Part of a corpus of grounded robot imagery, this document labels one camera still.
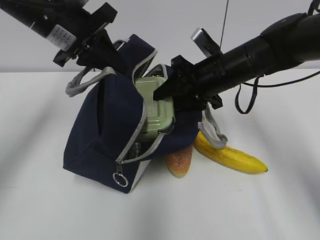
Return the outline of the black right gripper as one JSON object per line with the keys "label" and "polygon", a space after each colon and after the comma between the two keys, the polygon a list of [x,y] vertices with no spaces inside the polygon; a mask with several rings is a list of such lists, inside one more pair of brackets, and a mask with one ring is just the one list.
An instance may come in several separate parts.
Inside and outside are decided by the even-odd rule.
{"label": "black right gripper", "polygon": [[213,109],[223,106],[218,94],[206,92],[211,89],[213,78],[219,74],[213,57],[192,64],[178,55],[171,60],[171,68],[173,74],[153,92],[153,100],[173,97],[176,111],[200,111],[208,103]]}

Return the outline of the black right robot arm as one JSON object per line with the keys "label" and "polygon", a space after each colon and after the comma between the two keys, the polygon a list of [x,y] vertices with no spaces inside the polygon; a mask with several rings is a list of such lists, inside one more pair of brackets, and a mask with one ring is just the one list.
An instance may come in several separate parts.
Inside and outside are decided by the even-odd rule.
{"label": "black right robot arm", "polygon": [[178,111],[214,109],[223,105],[220,93],[252,79],[297,67],[320,58],[320,3],[311,2],[304,13],[287,16],[257,37],[222,52],[202,28],[192,40],[205,59],[190,63],[181,55],[171,60],[169,78],[153,93],[155,101],[173,99]]}

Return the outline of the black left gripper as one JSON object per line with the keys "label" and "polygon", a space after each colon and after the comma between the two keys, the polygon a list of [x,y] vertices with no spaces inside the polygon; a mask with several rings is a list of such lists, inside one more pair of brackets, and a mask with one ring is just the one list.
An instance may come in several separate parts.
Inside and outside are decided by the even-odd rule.
{"label": "black left gripper", "polygon": [[103,70],[112,67],[125,74],[127,63],[111,42],[105,27],[113,23],[117,10],[105,2],[93,13],[81,3],[66,3],[59,10],[57,26],[72,35],[70,46],[60,47],[53,62],[64,67],[67,61],[77,59],[78,66]]}

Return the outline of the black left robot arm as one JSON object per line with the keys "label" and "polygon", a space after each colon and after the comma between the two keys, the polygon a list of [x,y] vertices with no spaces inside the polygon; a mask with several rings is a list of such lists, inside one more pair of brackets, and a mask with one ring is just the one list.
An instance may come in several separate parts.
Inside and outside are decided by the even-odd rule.
{"label": "black left robot arm", "polygon": [[53,62],[60,67],[73,59],[79,66],[124,74],[128,65],[105,27],[117,11],[107,2],[93,13],[85,0],[2,0],[0,9],[59,48]]}

